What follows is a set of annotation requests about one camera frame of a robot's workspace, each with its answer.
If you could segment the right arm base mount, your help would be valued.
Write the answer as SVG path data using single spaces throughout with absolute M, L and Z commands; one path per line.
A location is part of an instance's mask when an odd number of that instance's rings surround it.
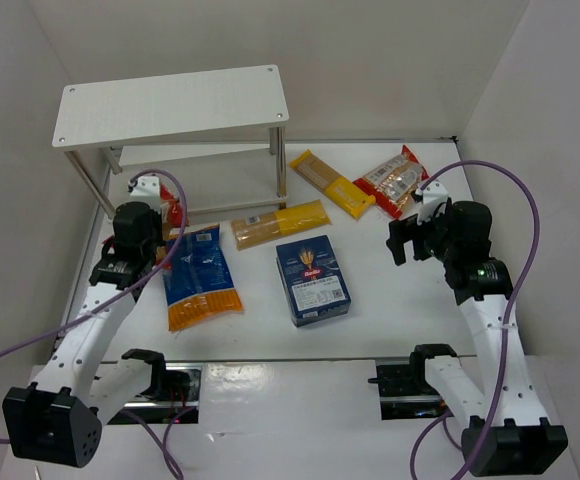
M 446 411 L 445 402 L 434 389 L 416 382 L 405 359 L 376 360 L 375 369 L 367 382 L 378 390 L 383 421 L 437 418 Z

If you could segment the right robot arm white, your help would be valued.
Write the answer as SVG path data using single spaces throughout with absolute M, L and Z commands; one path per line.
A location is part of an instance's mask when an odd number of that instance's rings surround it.
M 435 258 L 465 318 L 477 353 L 475 384 L 446 344 L 415 347 L 410 364 L 419 384 L 442 398 L 461 427 L 460 449 L 474 477 L 541 475 L 565 451 L 566 430 L 555 425 L 536 393 L 521 345 L 513 285 L 506 265 L 490 254 L 490 210 L 446 201 L 421 220 L 389 225 L 387 247 L 396 264 Z

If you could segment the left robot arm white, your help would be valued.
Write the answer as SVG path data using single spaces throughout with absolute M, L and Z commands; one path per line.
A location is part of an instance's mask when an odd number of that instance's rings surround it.
M 109 345 L 141 293 L 164 243 L 160 215 L 144 202 L 117 208 L 81 308 L 51 360 L 26 388 L 13 387 L 2 409 L 15 457 L 82 468 L 94 457 L 103 427 L 137 395 L 165 388 L 162 354 L 130 349 L 106 374 L 98 370 Z

